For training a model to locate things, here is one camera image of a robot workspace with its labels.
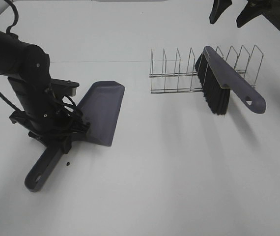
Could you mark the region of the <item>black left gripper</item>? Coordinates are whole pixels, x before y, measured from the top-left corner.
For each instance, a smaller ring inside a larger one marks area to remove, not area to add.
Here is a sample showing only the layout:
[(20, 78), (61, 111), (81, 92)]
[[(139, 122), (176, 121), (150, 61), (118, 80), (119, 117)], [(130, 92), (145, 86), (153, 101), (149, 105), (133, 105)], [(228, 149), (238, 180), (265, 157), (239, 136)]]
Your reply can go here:
[(73, 135), (89, 131), (90, 122), (81, 120), (81, 110), (73, 101), (65, 103), (59, 98), (49, 98), (48, 107), (42, 108), (37, 104), (24, 111), (14, 111), (9, 119), (23, 126), (31, 138), (44, 145), (60, 143), (63, 153), (68, 153), (72, 148)]

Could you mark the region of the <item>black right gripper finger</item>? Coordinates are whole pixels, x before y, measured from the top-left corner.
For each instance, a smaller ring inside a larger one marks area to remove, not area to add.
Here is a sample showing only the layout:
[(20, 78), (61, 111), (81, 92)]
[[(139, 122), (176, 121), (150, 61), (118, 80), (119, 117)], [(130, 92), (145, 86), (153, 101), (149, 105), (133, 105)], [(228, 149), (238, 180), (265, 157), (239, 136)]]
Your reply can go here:
[(221, 14), (232, 5), (232, 0), (214, 0), (209, 15), (210, 24), (215, 24)]
[(246, 23), (255, 17), (262, 15), (270, 9), (269, 0), (249, 0), (244, 9), (241, 11), (236, 19), (238, 28), (241, 28)]

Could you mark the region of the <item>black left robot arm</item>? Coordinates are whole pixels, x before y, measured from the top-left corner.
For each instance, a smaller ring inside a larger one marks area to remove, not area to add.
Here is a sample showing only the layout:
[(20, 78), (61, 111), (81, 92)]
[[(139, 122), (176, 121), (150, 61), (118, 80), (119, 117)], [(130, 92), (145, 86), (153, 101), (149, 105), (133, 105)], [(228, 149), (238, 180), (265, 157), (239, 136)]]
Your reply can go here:
[(73, 136), (88, 131), (81, 109), (73, 101), (63, 102), (75, 96), (79, 83), (51, 78), (50, 57), (39, 46), (0, 31), (0, 75), (8, 78), (23, 107), (14, 107), (9, 118), (30, 137), (68, 153)]

